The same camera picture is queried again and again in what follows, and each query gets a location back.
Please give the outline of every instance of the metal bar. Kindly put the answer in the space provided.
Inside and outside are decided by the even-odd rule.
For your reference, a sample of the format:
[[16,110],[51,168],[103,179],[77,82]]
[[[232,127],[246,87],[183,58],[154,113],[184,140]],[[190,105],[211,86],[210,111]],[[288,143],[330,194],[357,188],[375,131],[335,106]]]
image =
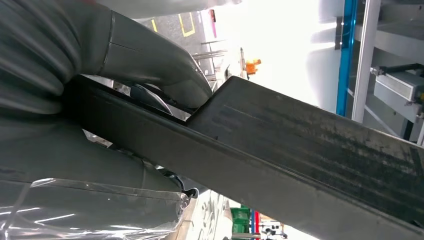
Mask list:
[[237,233],[233,232],[231,235],[231,239],[257,239],[261,238],[260,233]]
[[221,39],[221,40],[213,40],[213,41],[205,41],[205,42],[201,42],[201,45],[206,45],[206,44],[214,44],[214,43],[219,43],[219,42],[224,42],[227,41],[227,39]]
[[418,141],[416,141],[416,144],[424,147],[424,122],[422,123],[421,130],[419,131]]
[[[354,93],[350,90],[347,89],[347,92],[352,96],[354,96]],[[385,128],[389,134],[400,138],[401,136],[399,136],[399,134],[397,134],[392,128],[389,127],[389,125],[387,125],[374,111],[372,111],[367,105],[365,105],[365,110],[381,125],[383,126],[383,128]]]
[[202,53],[196,53],[193,54],[193,58],[194,57],[202,57],[202,56],[213,56],[215,54],[222,54],[222,53],[226,53],[228,52],[228,50],[217,50],[217,51],[209,51],[209,52],[202,52]]
[[341,31],[341,56],[338,71],[338,89],[335,112],[346,117],[349,76],[351,73],[352,55],[355,40],[355,23],[357,17],[357,0],[344,1],[344,16]]
[[[247,154],[230,146],[229,138],[225,134],[217,131],[208,132],[212,131],[212,125],[209,125],[209,129],[203,129],[203,134],[199,133],[184,126],[181,121],[172,120],[170,116],[161,116],[160,114],[163,113],[160,111],[154,112],[155,109],[149,111],[140,107],[138,102],[106,86],[94,81],[87,81],[83,77],[78,78],[79,80],[71,81],[65,89],[63,96],[65,116],[81,124],[82,128],[132,151],[137,156],[142,156],[170,171],[193,179],[267,216],[325,240],[421,240],[424,236],[423,229],[376,210],[375,207],[378,205],[370,206],[356,200],[356,197],[362,193],[346,194],[345,191],[336,190],[337,186],[334,185],[341,180],[340,178],[348,178],[352,174],[357,175],[349,180],[351,184],[359,179],[367,180],[376,177],[370,174],[378,175],[388,172],[392,172],[392,174],[385,181],[389,181],[390,184],[400,184],[398,174],[400,174],[401,167],[388,167],[388,161],[395,160],[390,164],[398,164],[397,161],[401,161],[401,164],[407,165],[402,169],[414,173],[413,163],[406,162],[406,160],[412,161],[409,159],[412,158],[412,152],[418,156],[424,154],[423,150],[415,145],[398,141],[396,138],[354,124],[343,117],[296,101],[249,81],[232,77],[194,115],[200,116],[198,114],[206,110],[213,111],[210,108],[211,104],[219,103],[223,103],[223,107],[230,110],[230,113],[238,113],[239,117],[236,119],[227,119],[231,120],[227,121],[227,125],[220,123],[221,118],[228,114],[222,110],[217,111],[222,115],[209,119],[209,121],[215,122],[214,128],[222,127],[233,131],[229,137],[236,137],[234,140],[245,139],[245,143],[252,141],[253,144],[249,144],[250,150],[247,149],[250,153]],[[244,101],[250,111],[261,111],[262,114],[273,115],[264,119],[260,119],[262,118],[260,115],[249,115],[248,112],[243,112],[242,108],[234,106],[234,102],[227,102],[227,104],[222,102],[224,100],[218,98],[222,94],[231,95],[230,101]],[[257,100],[260,100],[262,104],[251,102]],[[275,112],[287,110],[292,111],[288,115]],[[238,128],[237,124],[243,123],[239,122],[243,120],[240,117],[258,120],[255,123],[256,127]],[[312,125],[301,124],[302,119],[311,121]],[[279,121],[280,124],[267,121]],[[189,124],[194,123],[200,124],[201,122],[198,122],[195,117]],[[264,134],[252,135],[252,139],[241,134],[250,130],[256,131],[256,133],[265,130],[265,134],[271,134],[267,134],[270,139],[263,139]],[[288,144],[289,147],[274,146],[274,143],[270,142],[274,139],[279,140],[281,144]],[[344,144],[338,142],[343,139],[346,140]],[[256,153],[252,150],[258,149],[257,147],[263,146],[263,144],[269,148],[262,154],[278,155],[275,155],[272,160],[265,156],[255,156]],[[304,147],[303,152],[296,150],[298,145]],[[379,152],[377,150],[380,149],[380,145],[390,146],[390,148]],[[404,151],[403,154],[397,155],[400,151]],[[323,181],[334,180],[330,185],[315,180],[312,176],[316,177],[325,172],[334,171],[331,167],[314,168],[315,170],[311,168],[304,172],[312,175],[307,176],[299,172],[300,169],[293,171],[291,170],[292,166],[287,165],[293,158],[298,159],[296,160],[299,161],[298,163],[309,160],[312,162],[324,160],[325,163],[346,160],[348,164],[359,164],[363,159],[353,159],[357,154],[363,154],[362,158],[365,158],[371,165],[375,165],[378,161],[385,161],[385,163],[378,165],[377,168],[364,168],[357,173],[350,172],[348,167],[343,167],[340,170],[346,171],[346,174],[323,178]],[[411,180],[415,181],[414,184],[402,184],[401,191],[396,191],[395,194],[396,199],[399,199],[399,204],[409,204],[410,202],[405,202],[404,198],[417,194],[410,192],[410,189],[413,186],[418,188],[418,185],[422,183],[418,178],[423,174],[402,174],[401,176],[405,179],[416,178],[416,180]],[[376,183],[379,184],[379,182],[361,184],[360,192],[370,193],[367,188],[371,188]],[[252,192],[252,186],[255,189],[266,189],[270,184],[277,186],[272,192],[265,191],[262,194]],[[386,187],[381,185],[380,188],[377,189],[383,191]],[[378,201],[380,204],[385,201],[385,198],[381,200]]]
[[225,54],[223,53],[216,53],[213,55],[204,55],[204,56],[193,56],[193,58],[195,60],[202,60],[202,59],[213,59],[213,58],[218,58],[218,57],[224,57]]
[[365,102],[367,101],[368,82],[373,60],[374,42],[379,21],[381,0],[367,0],[360,40],[359,62],[356,77],[355,97],[353,98],[352,120],[362,123]]

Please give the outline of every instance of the blue vertical pole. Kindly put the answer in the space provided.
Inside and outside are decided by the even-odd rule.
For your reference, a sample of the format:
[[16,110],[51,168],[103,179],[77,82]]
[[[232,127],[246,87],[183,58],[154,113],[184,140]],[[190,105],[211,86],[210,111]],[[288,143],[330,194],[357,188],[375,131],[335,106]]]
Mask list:
[[254,234],[255,233],[255,210],[250,209],[250,221],[251,221],[251,225],[250,225],[250,230],[251,233]]
[[357,0],[344,1],[343,30],[341,32],[341,57],[338,71],[337,103],[335,112],[346,117],[348,101],[349,74],[355,41],[355,23],[357,18]]

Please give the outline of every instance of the gray metal panel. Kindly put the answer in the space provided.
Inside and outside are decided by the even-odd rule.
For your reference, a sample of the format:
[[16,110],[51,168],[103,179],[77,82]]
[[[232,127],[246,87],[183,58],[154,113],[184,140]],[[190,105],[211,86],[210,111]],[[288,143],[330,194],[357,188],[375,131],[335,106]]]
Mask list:
[[[424,65],[424,25],[422,21],[380,24],[374,46],[378,49]],[[355,40],[360,41],[362,26],[355,27]]]
[[[306,163],[307,158],[328,163],[345,159],[356,164],[355,161],[360,163],[361,158],[351,159],[352,156],[362,154],[362,157],[366,158],[367,154],[370,154],[368,157],[371,157],[371,160],[377,158],[389,161],[388,165],[385,168],[374,168],[370,162],[371,165],[363,168],[363,173],[356,174],[364,174],[365,178],[377,177],[372,174],[382,174],[380,171],[384,169],[386,174],[392,173],[391,184],[396,184],[400,170],[414,174],[413,159],[416,157],[412,156],[410,151],[417,154],[418,160],[424,154],[416,145],[234,77],[219,88],[215,97],[209,101],[211,104],[224,104],[227,111],[211,107],[209,104],[204,106],[203,111],[216,110],[217,114],[203,118],[209,121],[209,128],[202,127],[201,131],[211,137],[177,124],[168,116],[154,114],[154,109],[151,112],[146,110],[147,108],[141,108],[127,96],[113,92],[98,83],[84,85],[88,83],[84,80],[74,81],[74,85],[67,88],[65,98],[69,103],[65,108],[67,114],[73,116],[85,129],[261,213],[325,240],[418,240],[424,236],[422,229],[363,204],[353,199],[354,196],[336,190],[336,186],[313,179],[329,171],[333,173],[329,180],[335,183],[343,178],[335,174],[336,170],[316,168],[315,171],[309,172],[307,177],[287,165],[292,158],[300,164]],[[217,96],[223,94],[223,89],[227,91],[226,96],[232,97],[218,99]],[[235,105],[241,101],[244,101],[244,104]],[[250,111],[259,111],[256,113],[262,115],[252,115]],[[229,117],[226,113],[233,113],[233,116],[238,114],[238,117],[226,118]],[[202,110],[195,114],[200,116]],[[243,119],[246,118],[255,124],[244,127]],[[99,121],[108,127],[102,127],[98,124]],[[205,123],[196,121],[195,118],[189,124],[197,128],[196,125]],[[252,131],[261,130],[266,132],[258,132],[258,135],[242,133],[251,134]],[[247,145],[240,146],[231,142],[232,139],[241,138],[244,138]],[[279,148],[272,142],[275,140],[288,144],[291,149]],[[333,144],[316,148],[317,143],[323,141]],[[268,157],[258,158],[229,144],[252,154],[258,153],[255,149],[264,145],[269,146],[272,151]],[[325,159],[322,154],[333,157]],[[422,171],[422,167],[416,167],[416,171],[420,169]],[[344,177],[352,183],[356,181],[352,172]],[[405,185],[396,197],[404,198],[403,191],[407,191],[408,187],[418,188],[418,185],[422,185],[422,181],[416,180],[413,186]],[[267,189],[270,184],[275,186],[272,192],[264,191],[258,194],[259,190]]]
[[417,113],[421,109],[419,104],[410,104],[408,100],[391,91],[378,81],[375,82],[374,95],[409,121],[416,122]]
[[406,71],[379,75],[375,80],[410,102],[419,97],[417,94],[424,88],[424,78]]

